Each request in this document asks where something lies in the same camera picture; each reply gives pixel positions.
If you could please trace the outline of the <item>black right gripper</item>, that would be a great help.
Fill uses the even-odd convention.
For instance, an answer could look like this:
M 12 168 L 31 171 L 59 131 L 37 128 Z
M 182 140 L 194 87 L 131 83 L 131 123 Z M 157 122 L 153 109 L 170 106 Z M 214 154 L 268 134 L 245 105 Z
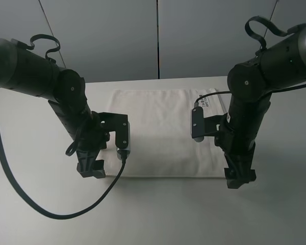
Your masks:
M 255 139 L 220 125 L 215 145 L 220 147 L 229 168 L 224 169 L 228 189 L 239 189 L 242 184 L 254 182 L 256 171 L 251 169 L 255 149 Z

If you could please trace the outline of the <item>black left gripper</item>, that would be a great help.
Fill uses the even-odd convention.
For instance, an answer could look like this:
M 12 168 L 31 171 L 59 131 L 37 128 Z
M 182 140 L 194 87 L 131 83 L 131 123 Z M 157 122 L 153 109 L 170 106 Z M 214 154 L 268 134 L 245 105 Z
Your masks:
M 77 143 L 77 171 L 83 178 L 105 178 L 104 160 L 96 160 L 100 150 L 107 148 L 110 133 L 104 129 L 105 120 L 97 112 L 91 112 L 79 126 L 74 143 Z

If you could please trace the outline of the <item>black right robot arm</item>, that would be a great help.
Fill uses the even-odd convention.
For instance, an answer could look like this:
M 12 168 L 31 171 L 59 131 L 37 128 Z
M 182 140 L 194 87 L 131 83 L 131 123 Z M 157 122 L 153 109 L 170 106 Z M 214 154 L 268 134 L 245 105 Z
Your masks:
M 228 73 L 231 102 L 215 140 L 228 164 L 224 172 L 229 189 L 238 189 L 256 179 L 251 168 L 255 139 L 271 105 L 271 95 L 306 81 L 306 24 L 282 31 L 260 16 L 249 19 L 252 21 L 261 23 L 283 40 L 267 47 L 265 38 L 255 33 L 248 22 L 245 24 L 246 33 L 261 48 L 254 58 L 235 65 Z

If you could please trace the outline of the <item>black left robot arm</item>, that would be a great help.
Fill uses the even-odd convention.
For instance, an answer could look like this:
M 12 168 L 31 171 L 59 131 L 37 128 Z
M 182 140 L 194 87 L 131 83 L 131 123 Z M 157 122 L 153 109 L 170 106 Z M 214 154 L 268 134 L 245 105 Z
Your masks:
M 0 39 L 0 88 L 47 99 L 72 138 L 65 154 L 76 154 L 77 171 L 84 178 L 104 178 L 104 161 L 97 156 L 107 146 L 109 134 L 103 131 L 99 114 L 88 106 L 85 80 L 54 59 L 32 53 L 33 48 L 15 39 Z

